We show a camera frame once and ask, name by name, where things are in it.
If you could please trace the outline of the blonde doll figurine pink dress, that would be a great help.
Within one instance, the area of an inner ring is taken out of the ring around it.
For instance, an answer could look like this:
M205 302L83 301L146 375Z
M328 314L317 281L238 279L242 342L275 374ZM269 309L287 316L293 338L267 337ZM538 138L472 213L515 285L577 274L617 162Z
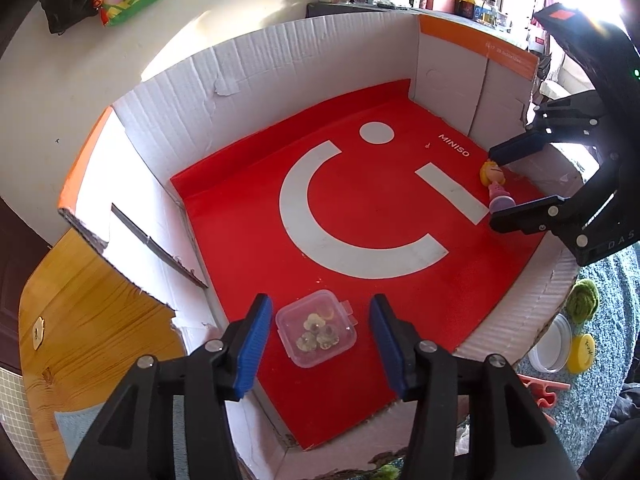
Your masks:
M514 198L504 188L506 177L502 169L492 160L486 160L480 167L480 182L488 189L488 208L491 214L516 206Z

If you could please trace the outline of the clear small plastic box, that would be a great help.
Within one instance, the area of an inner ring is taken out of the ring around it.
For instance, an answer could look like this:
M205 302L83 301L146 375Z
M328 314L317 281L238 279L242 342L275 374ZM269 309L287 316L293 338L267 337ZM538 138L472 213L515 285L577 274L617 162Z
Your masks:
M320 289L280 309L277 332L288 357L301 368L315 367L350 350L357 341L348 300Z

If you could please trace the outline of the green yarn ball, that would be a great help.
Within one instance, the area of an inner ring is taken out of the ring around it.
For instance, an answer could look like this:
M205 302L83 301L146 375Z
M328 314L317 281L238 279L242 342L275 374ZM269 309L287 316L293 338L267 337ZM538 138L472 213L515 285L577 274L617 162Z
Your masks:
M565 311L575 324L591 321L600 304L596 284L590 278L578 280L567 296Z
M401 469L392 463L385 464L371 474L371 480L398 480Z

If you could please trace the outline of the yellow bottle cap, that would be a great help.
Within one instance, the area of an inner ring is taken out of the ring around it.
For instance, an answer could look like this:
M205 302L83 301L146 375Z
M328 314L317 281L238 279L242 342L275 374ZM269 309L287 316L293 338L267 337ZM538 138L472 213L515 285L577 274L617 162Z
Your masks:
M572 340L566 367L572 374L582 374L593 366L596 342L590 334L577 335Z

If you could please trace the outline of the clear round plastic lid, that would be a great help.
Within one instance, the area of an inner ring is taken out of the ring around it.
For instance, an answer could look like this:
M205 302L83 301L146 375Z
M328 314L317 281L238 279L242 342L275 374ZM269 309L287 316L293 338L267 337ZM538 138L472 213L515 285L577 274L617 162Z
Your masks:
M559 313L548 330L528 352L529 363L538 372L556 373L566 365L570 355L573 331L568 319Z

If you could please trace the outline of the pink plastic clothespin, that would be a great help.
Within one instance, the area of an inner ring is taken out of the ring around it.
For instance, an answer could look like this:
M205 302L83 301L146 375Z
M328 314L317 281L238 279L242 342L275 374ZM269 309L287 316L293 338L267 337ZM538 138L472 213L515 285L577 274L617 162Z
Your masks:
M556 402L558 402L558 393L570 390L570 385L566 382L552 382L552 380L544 380L523 374L518 374L518 378L532 395L550 426L554 427L556 421L547 411L555 407Z

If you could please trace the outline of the orange white cardboard box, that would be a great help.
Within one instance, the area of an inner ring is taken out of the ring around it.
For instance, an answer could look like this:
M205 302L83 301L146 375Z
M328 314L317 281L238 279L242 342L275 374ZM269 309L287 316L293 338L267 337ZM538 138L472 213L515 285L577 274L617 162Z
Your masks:
M255 392L230 411L254 479L362 468L407 441L367 317L384 292L460 356L518 362L577 266L560 240L498 234L478 170L517 136L536 55L464 18L321 15L231 39L104 110L58 211L168 307L186 348L325 289L352 307L352 348L311 368L272 334Z

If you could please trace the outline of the light blue towel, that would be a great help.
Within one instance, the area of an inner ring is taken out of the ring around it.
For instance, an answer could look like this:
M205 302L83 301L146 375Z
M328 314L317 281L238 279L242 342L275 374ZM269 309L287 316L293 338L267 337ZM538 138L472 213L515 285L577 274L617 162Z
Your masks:
M523 358L516 368L523 375L570 385L559 393L549 413L574 467L582 464L600 437L631 367L639 336L639 246L633 244L585 266L578 276L593 281L600 297L593 318L573 327L575 335L593 336L593 364L579 374L566 368L544 374Z

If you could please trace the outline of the small tag on table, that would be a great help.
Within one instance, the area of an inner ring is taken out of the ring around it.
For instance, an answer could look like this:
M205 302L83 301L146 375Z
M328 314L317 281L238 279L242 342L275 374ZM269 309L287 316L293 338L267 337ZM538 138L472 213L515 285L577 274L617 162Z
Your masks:
M37 351L43 343L45 328L46 324L44 324L44 319L40 316L32 326L32 348L34 348L35 351Z

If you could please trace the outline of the blue cloth covered table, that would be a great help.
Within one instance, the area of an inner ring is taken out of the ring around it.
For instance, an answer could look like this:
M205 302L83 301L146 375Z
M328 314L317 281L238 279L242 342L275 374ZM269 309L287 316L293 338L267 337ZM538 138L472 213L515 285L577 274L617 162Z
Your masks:
M311 2L306 5L305 18L318 18L318 16L373 13L373 12L401 12L409 14L421 14L420 10L408 9L403 6L379 6L369 3L337 3L337 2Z

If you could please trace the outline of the black bag on wall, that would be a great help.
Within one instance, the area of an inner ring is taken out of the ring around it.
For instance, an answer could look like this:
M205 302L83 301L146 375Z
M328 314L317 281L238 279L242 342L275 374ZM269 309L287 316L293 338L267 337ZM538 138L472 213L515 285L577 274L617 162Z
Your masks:
M53 35L62 35L85 18L96 16L99 9L94 0L40 0L40 3Z

